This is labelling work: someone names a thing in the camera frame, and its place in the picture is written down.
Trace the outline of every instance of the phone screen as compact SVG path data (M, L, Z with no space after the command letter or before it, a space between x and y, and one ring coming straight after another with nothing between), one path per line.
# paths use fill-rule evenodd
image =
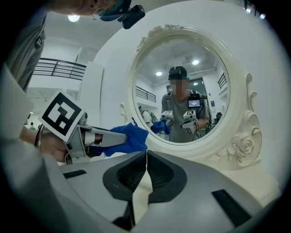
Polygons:
M200 107L200 100L188 100L188 107Z

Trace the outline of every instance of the eyeglasses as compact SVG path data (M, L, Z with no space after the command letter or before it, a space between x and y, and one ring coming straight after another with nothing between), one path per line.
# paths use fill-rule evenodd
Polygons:
M104 0L105 5L107 4L106 7L98 8L94 11L94 13L91 15L92 20L98 20L100 19L107 11L107 8L109 7L110 4L114 4L118 2L118 0Z

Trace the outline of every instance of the black metal railing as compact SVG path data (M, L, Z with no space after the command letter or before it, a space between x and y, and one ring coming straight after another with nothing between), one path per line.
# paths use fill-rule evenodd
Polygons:
M151 94L150 92L140 88L139 86L136 86L135 95L137 97L140 97L152 102L156 102L156 96L154 94Z
M220 89L226 84L226 76L223 73L220 77L220 79L218 80L218 85L220 87Z
M86 66L70 61L40 58L33 75L57 76L82 80Z

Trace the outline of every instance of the oval mirror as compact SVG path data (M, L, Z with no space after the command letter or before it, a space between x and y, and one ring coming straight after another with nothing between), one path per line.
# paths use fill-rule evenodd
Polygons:
M148 131L169 143L198 141L227 110L229 79L201 40L174 35L146 50L135 70L135 107Z

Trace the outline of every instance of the blue rag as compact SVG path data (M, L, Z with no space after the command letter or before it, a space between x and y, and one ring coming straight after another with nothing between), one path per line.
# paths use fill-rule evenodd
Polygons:
M129 123L126 126L115 127L109 131L126 134L127 141L123 144L112 147L95 147L95 152L104 152L107 157L110 157L115 152L132 153L147 150L146 138L149 134L147 130Z
M171 129L166 125L165 121L159 121L153 123L152 131L154 133L158 133L160 131L164 131L166 135L169 135L171 132Z

